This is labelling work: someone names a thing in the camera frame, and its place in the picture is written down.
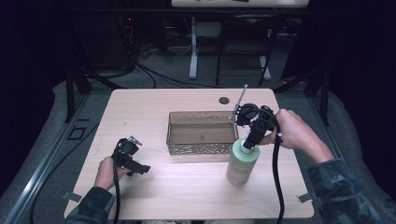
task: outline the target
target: human hand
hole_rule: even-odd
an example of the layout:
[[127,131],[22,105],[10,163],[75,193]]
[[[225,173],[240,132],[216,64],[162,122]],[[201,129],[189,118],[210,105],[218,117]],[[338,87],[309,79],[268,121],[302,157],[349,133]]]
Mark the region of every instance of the human hand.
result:
[[[282,147],[302,150],[314,164],[333,160],[334,156],[315,132],[291,110],[280,109],[276,113],[282,132]],[[276,131],[264,136],[260,145],[273,144]]]
[[[113,172],[113,159],[111,157],[104,158],[99,163],[98,173],[95,178],[95,187],[99,187],[102,189],[111,189],[114,186],[114,172]],[[126,168],[118,168],[118,176],[119,180],[126,174],[131,172]]]

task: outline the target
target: person's left hand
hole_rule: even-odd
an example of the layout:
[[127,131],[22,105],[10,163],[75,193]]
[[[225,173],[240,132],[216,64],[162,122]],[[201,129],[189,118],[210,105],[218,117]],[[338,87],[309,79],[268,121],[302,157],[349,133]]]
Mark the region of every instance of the person's left hand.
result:
[[[99,187],[102,189],[111,189],[114,186],[114,172],[113,172],[113,159],[111,157],[104,158],[99,163],[98,173],[95,178],[94,187]],[[119,180],[126,174],[131,172],[126,168],[118,168]]]

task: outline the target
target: wooden tabletop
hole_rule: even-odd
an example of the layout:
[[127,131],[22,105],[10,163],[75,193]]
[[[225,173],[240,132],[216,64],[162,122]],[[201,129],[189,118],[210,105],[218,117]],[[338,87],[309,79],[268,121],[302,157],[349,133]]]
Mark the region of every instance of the wooden tabletop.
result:
[[[134,160],[151,166],[144,175],[120,181],[120,219],[276,218],[279,202],[272,175],[273,146],[261,155],[249,181],[234,186],[226,178],[229,154],[169,154],[166,145],[169,113],[173,111],[233,111],[242,89],[158,89],[113,91],[74,192],[84,196],[92,187],[99,162],[117,142],[133,135],[143,143]],[[230,103],[222,105],[220,97]],[[247,89],[242,104],[267,105],[278,110],[271,90]],[[238,127],[244,136],[248,127]],[[285,198],[285,217],[312,217],[311,203],[299,203],[306,187],[294,152],[281,148],[279,177]],[[70,202],[67,216],[77,206]],[[114,217],[115,205],[109,218]]]
[[172,7],[306,7],[309,0],[172,0]]

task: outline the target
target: sleeve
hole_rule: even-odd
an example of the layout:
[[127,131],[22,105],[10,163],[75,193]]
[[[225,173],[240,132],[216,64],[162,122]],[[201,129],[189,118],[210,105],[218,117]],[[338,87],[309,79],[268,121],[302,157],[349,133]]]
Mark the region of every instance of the sleeve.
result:
[[107,190],[93,187],[67,216],[66,224],[107,223],[108,214],[114,203],[114,196]]
[[323,223],[384,223],[364,196],[359,179],[343,160],[317,164],[308,174]]

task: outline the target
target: chair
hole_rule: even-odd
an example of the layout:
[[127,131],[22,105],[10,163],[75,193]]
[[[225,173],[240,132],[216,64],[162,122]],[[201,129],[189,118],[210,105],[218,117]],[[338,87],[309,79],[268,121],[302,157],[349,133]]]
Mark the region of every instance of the chair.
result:
[[220,69],[244,68],[243,66],[221,67],[222,57],[226,56],[226,54],[257,56],[259,63],[261,63],[260,66],[250,66],[245,67],[245,69],[260,68],[261,77],[259,84],[261,85],[277,33],[284,22],[285,19],[283,17],[268,14],[240,14],[224,21],[219,33],[216,85],[219,85]]

